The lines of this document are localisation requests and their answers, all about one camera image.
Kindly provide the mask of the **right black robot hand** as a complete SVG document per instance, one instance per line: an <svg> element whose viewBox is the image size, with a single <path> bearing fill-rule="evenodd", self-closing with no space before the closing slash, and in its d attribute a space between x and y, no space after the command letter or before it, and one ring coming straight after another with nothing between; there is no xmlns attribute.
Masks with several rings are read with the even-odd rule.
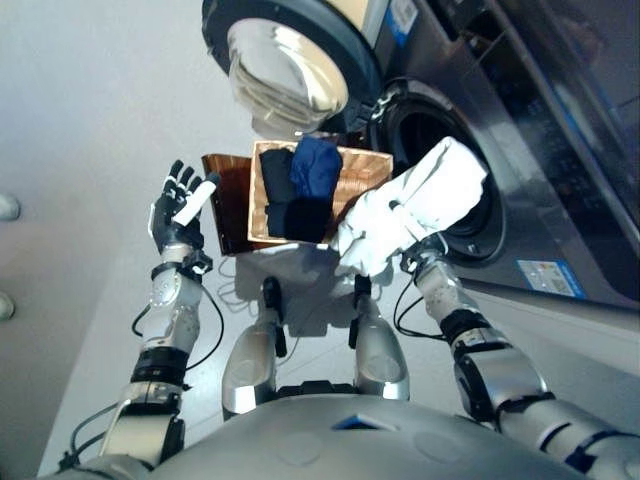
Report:
<svg viewBox="0 0 640 480"><path fill-rule="evenodd" d="M437 232L425 237L419 242L416 242L408 252L414 259L446 257L449 253L449 244L444 235Z"/></svg>

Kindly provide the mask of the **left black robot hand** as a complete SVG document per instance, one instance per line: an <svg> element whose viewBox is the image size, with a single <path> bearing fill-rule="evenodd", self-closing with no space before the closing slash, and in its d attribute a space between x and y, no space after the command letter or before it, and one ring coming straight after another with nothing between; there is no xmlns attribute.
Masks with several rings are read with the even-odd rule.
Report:
<svg viewBox="0 0 640 480"><path fill-rule="evenodd" d="M147 230L160 254L176 244L185 244L193 250L204 246L200 214L221 178L215 171L204 178L194 172L192 167L176 160L164 179L159 197L150 207Z"/></svg>

